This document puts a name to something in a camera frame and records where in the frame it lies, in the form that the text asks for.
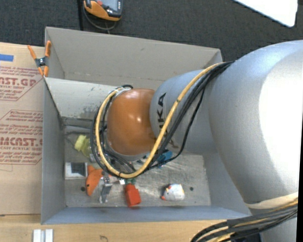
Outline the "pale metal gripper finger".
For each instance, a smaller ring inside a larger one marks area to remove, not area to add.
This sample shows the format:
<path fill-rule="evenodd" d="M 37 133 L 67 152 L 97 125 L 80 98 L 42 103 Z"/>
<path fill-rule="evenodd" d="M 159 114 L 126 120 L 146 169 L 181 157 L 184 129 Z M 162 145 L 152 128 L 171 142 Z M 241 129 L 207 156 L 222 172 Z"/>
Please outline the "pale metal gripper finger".
<path fill-rule="evenodd" d="M 110 182 L 109 178 L 105 178 L 104 180 L 104 194 L 103 194 L 103 202 L 106 203 L 107 202 L 107 195 L 109 195 L 111 188 L 112 188 L 112 184 Z"/>
<path fill-rule="evenodd" d="M 104 178 L 102 177 L 99 180 L 99 202 L 100 203 L 104 203 L 104 198 L 103 198 L 104 186 L 105 186 L 105 182 L 104 182 Z"/>

